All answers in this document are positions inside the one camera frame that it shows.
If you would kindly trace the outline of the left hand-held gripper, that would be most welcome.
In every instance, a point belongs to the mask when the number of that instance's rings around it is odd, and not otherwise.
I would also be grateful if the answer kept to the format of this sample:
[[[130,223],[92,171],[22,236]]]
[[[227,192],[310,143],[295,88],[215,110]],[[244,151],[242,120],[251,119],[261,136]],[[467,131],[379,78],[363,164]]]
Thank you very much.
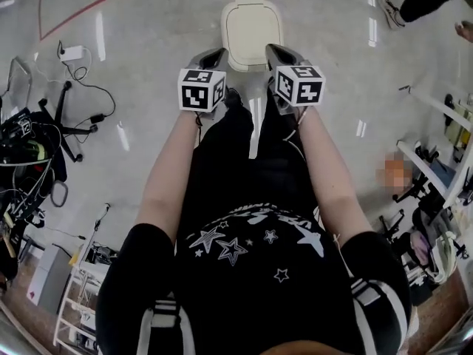
[[[206,50],[194,56],[180,70],[177,91],[182,111],[213,112],[225,99],[227,72],[201,68],[227,68],[228,50],[224,47]]]

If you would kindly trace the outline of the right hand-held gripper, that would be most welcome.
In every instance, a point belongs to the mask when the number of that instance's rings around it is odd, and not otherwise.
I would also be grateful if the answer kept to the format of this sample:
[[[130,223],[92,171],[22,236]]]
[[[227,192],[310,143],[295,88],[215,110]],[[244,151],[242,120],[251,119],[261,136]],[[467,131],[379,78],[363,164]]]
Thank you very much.
[[[270,93],[280,115],[293,108],[318,106],[322,103],[325,76],[298,52],[278,44],[267,44],[265,55],[271,80]]]

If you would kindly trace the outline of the person's left forearm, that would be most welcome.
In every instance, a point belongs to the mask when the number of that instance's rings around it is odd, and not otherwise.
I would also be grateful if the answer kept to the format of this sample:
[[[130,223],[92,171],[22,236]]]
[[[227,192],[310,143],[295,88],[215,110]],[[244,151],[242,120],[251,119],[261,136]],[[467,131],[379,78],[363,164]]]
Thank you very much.
[[[135,221],[158,227],[173,243],[177,239],[197,138],[196,118],[193,112],[179,114],[149,174]]]

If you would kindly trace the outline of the person's right forearm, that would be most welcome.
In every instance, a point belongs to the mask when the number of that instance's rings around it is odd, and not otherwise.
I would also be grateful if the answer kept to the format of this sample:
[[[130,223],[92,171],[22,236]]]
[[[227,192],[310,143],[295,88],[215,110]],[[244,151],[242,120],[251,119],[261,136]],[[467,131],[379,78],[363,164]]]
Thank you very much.
[[[299,137],[326,230],[338,238],[340,246],[371,232],[344,159],[313,106],[304,111]]]

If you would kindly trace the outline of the person's left black shoe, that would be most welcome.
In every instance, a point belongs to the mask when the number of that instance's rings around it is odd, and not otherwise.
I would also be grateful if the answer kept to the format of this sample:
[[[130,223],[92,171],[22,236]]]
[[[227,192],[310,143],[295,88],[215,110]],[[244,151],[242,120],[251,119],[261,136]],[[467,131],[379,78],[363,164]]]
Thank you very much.
[[[225,90],[224,104],[228,109],[243,106],[240,94],[234,88],[228,87]]]

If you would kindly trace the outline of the person's black trousers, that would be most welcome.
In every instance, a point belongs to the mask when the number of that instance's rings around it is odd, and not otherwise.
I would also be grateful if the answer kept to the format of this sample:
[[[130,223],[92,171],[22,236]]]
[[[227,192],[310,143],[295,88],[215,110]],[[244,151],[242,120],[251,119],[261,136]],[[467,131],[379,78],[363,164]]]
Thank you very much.
[[[194,150],[181,234],[255,203],[312,217],[318,203],[302,157],[302,142],[294,132],[298,114],[280,115],[272,95],[267,97],[256,158],[249,157],[253,121],[244,106],[227,108]]]

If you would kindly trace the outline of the white power strip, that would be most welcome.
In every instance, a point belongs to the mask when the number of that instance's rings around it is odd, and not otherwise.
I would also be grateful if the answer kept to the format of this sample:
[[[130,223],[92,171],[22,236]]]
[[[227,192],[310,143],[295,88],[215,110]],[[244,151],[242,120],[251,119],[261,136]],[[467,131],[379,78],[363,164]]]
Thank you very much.
[[[59,50],[61,62],[77,61],[84,57],[84,47],[77,45],[73,47],[63,47]]]

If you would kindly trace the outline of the black office chair star base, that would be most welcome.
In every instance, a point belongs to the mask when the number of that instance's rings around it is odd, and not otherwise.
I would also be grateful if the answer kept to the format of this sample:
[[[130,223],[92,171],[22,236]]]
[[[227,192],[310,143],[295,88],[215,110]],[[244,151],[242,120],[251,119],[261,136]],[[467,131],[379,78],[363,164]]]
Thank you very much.
[[[63,111],[64,111],[64,103],[67,96],[67,92],[71,88],[72,88],[72,83],[70,81],[66,81],[62,87],[54,117],[52,117],[51,114],[49,114],[47,110],[46,98],[41,99],[38,102],[38,105],[41,111],[46,115],[46,118],[49,120],[49,123],[59,129],[59,132],[61,133],[62,149],[66,152],[66,154],[69,156],[69,158],[72,160],[73,163],[77,163],[77,162],[82,162],[84,159],[84,156],[81,153],[74,155],[65,137],[67,135],[90,135],[92,133],[96,133],[98,131],[98,126],[96,124],[92,124],[88,129],[79,129],[79,128],[72,128],[72,127],[63,125],[62,118],[63,118]]]

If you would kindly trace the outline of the white desk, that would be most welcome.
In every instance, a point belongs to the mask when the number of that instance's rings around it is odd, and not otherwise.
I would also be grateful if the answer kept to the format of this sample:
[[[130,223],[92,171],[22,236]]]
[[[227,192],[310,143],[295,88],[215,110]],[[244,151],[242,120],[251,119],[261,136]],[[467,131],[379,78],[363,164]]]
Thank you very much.
[[[457,166],[455,176],[448,187],[446,187],[440,178],[429,168],[427,163],[415,154],[415,151],[411,146],[403,141],[398,141],[396,144],[398,149],[401,150],[415,164],[415,166],[427,177],[428,181],[430,181],[437,189],[440,196],[444,199],[443,208],[449,208],[457,201],[461,191],[463,190],[463,185],[467,180],[466,177],[468,172],[473,171],[473,123],[464,118],[462,115],[458,114],[454,109],[432,98],[430,95],[418,88],[414,88],[410,85],[400,88],[400,90],[404,89],[406,89],[410,95],[415,96],[424,104],[436,108],[442,114],[451,118],[454,122],[460,124],[470,133],[470,139],[462,161]]]

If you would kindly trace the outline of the black office chair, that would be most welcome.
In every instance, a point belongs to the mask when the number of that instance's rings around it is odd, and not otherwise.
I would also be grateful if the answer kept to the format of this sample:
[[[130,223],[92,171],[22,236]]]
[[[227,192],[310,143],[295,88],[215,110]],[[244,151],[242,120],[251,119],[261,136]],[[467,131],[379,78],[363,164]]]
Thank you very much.
[[[428,150],[420,141],[413,145],[413,152],[429,167],[433,174],[448,187],[455,176],[455,171],[450,166],[440,161],[440,152],[434,147]],[[440,193],[433,182],[416,166],[412,165],[408,186],[402,192],[394,194],[392,199],[396,203],[414,197],[419,200],[436,200]]]
[[[457,264],[459,259],[469,259],[466,246],[460,243],[460,228],[453,211],[450,208],[441,209],[434,213],[426,207],[419,206],[412,213],[412,226],[402,232],[400,225],[406,217],[403,209],[392,218],[378,219],[381,223],[382,234],[392,245],[394,252],[401,259],[407,279],[411,286],[423,285],[433,281],[433,273],[437,271],[432,256],[435,240],[446,231],[456,235]]]

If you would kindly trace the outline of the black backpack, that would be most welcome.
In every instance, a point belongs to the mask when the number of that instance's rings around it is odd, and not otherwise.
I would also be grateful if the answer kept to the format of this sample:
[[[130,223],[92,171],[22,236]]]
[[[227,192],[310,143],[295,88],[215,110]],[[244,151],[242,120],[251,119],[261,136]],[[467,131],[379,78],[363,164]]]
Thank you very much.
[[[25,118],[32,131],[22,137],[18,122]],[[25,108],[0,125],[0,189],[16,196],[38,189],[46,197],[54,183],[66,181],[61,133],[43,112]]]

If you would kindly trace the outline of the person's black star T-shirt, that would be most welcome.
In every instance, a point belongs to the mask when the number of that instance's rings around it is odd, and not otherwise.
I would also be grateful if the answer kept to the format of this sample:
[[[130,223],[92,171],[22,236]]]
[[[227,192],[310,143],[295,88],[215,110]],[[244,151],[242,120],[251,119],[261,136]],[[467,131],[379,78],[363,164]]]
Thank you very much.
[[[241,206],[176,242],[141,223],[101,286],[103,355],[137,355],[143,315],[181,308],[190,327],[152,330],[149,354],[259,355],[314,341],[355,354],[396,354],[412,311],[406,273],[374,231],[337,246],[317,222],[269,203]]]

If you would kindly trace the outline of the white tote bag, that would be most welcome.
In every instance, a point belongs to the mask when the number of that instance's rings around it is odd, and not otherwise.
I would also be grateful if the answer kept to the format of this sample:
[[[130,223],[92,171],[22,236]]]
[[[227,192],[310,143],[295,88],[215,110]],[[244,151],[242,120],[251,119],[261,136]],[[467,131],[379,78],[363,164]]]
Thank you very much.
[[[457,268],[457,250],[455,248],[456,235],[446,231],[435,240],[432,256],[437,271],[433,273],[433,281],[444,284]]]

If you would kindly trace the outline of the grey box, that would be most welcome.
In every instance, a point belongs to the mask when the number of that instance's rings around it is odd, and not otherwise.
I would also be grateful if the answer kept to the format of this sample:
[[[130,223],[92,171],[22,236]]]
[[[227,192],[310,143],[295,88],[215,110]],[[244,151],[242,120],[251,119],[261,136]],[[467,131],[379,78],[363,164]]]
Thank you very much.
[[[27,289],[27,299],[35,306],[56,315],[68,283],[71,257],[60,247],[47,246]]]

